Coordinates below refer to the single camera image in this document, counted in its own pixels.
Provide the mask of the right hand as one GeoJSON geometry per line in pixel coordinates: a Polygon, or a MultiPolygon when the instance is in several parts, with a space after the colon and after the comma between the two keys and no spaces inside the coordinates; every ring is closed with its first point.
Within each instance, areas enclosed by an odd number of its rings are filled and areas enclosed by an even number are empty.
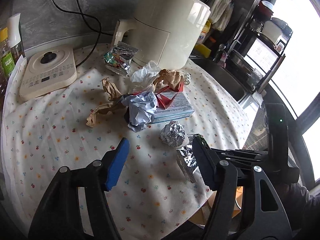
{"type": "Polygon", "coordinates": [[[319,194],[313,196],[298,183],[275,184],[274,188],[285,209],[292,230],[319,224],[319,194]]]}

